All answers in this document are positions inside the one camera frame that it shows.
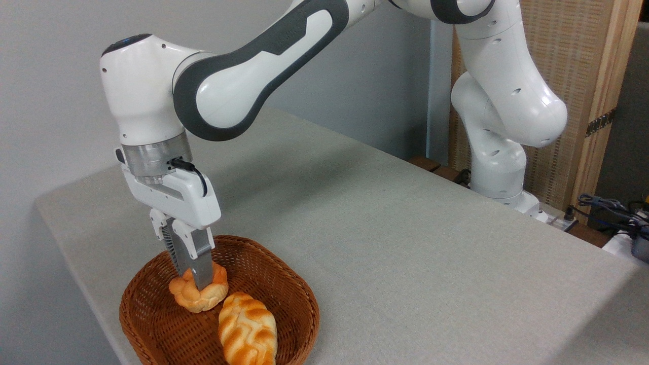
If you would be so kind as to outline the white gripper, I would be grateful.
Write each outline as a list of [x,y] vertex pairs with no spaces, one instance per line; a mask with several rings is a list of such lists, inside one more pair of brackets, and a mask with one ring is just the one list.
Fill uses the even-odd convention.
[[201,178],[182,169],[163,176],[157,185],[139,182],[128,168],[121,171],[134,198],[151,207],[156,237],[164,242],[177,273],[181,276],[189,269],[198,290],[205,289],[212,283],[211,250],[215,248],[209,226],[221,218],[209,178],[204,178],[208,193],[203,196]]

